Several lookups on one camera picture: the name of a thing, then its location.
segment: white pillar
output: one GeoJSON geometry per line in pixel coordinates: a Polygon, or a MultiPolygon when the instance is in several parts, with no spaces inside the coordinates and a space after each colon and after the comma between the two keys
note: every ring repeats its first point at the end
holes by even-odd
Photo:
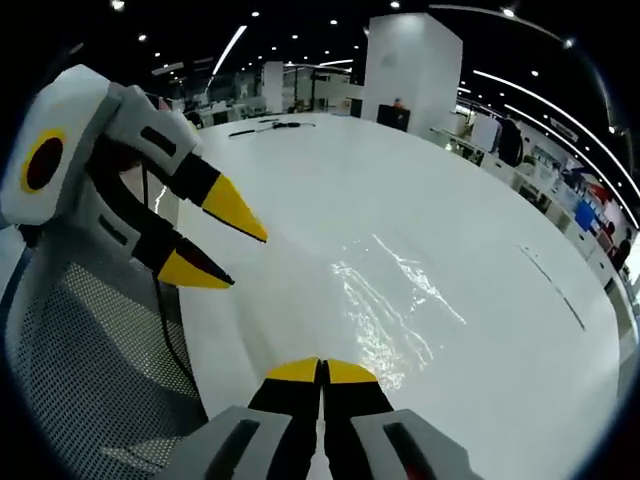
{"type": "Polygon", "coordinates": [[[267,62],[262,69],[262,96],[266,100],[267,111],[282,112],[282,62],[267,62]]]}
{"type": "Polygon", "coordinates": [[[362,118],[375,121],[380,104],[396,98],[411,110],[408,132],[429,136],[455,110],[462,40],[423,13],[372,18],[362,118]]]}

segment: yellow circle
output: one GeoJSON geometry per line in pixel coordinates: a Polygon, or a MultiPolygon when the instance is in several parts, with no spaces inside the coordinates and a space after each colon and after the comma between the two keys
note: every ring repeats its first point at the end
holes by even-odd
{"type": "Polygon", "coordinates": [[[25,162],[22,164],[20,172],[20,187],[26,193],[38,193],[41,190],[34,190],[29,186],[29,182],[27,181],[27,174],[29,173],[29,166],[31,165],[31,161],[33,160],[33,156],[35,155],[35,153],[47,140],[51,140],[52,138],[59,139],[64,145],[67,140],[67,135],[64,130],[60,128],[44,130],[40,132],[40,135],[38,135],[38,139],[29,149],[29,154],[27,155],[27,159],[25,160],[25,162]]]}

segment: black cable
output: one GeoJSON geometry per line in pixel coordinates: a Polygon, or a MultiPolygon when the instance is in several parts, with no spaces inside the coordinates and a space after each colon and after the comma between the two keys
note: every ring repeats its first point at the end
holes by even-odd
{"type": "MultiPolygon", "coordinates": [[[[147,171],[144,165],[142,165],[142,198],[143,198],[145,207],[148,208],[149,207],[149,172],[147,171]]],[[[182,360],[180,360],[180,357],[178,357],[178,354],[176,353],[175,349],[173,348],[173,344],[171,343],[171,337],[169,337],[169,326],[167,324],[167,311],[165,310],[164,301],[162,300],[162,291],[160,290],[160,280],[158,280],[158,277],[156,277],[153,273],[151,274],[151,277],[153,278],[153,287],[155,289],[156,299],[158,301],[158,312],[160,313],[160,323],[162,324],[162,336],[164,337],[164,343],[167,346],[167,350],[169,350],[169,353],[173,357],[173,361],[178,366],[178,368],[180,369],[182,374],[185,376],[185,378],[189,381],[189,383],[193,387],[193,390],[197,394],[198,387],[196,386],[196,381],[193,378],[193,375],[191,374],[191,372],[189,372],[189,370],[187,370],[187,367],[184,365],[184,363],[182,363],[182,360]]]]}
{"type": "Polygon", "coordinates": [[[280,130],[281,128],[300,128],[303,125],[309,125],[311,127],[315,127],[316,124],[315,123],[311,123],[311,122],[287,122],[287,123],[282,123],[282,122],[276,122],[274,121],[272,125],[266,127],[266,128],[262,128],[262,129],[251,129],[251,130],[242,130],[241,132],[234,132],[234,133],[230,133],[229,134],[229,138],[233,138],[233,137],[239,137],[240,135],[245,135],[247,133],[260,133],[260,132],[266,132],[267,130],[280,130]]]}

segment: glossy table surface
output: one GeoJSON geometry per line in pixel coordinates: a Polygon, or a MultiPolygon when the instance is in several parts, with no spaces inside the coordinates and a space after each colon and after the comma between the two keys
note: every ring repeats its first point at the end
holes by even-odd
{"type": "Polygon", "coordinates": [[[354,118],[292,120],[317,126],[200,132],[270,234],[259,244],[180,205],[178,229],[237,282],[180,290],[209,417],[246,405],[276,365],[333,357],[369,368],[484,479],[570,475],[611,421],[619,360],[613,307],[577,250],[434,144],[354,118]]]}

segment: yellow fingertip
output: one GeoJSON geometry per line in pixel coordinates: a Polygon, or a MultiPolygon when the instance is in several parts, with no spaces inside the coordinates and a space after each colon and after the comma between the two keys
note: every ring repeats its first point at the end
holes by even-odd
{"type": "Polygon", "coordinates": [[[309,357],[296,362],[285,363],[267,373],[272,380],[287,380],[289,382],[311,382],[316,378],[318,357],[309,357]]]}
{"type": "Polygon", "coordinates": [[[162,266],[158,279],[171,285],[225,289],[230,283],[200,270],[180,256],[175,250],[162,266]]]}
{"type": "Polygon", "coordinates": [[[244,202],[236,187],[224,175],[220,175],[211,187],[202,208],[229,226],[266,242],[268,234],[244,202]]]}
{"type": "Polygon", "coordinates": [[[377,382],[376,376],[360,365],[342,362],[330,358],[327,360],[329,365],[329,381],[335,383],[367,383],[377,382]]]}

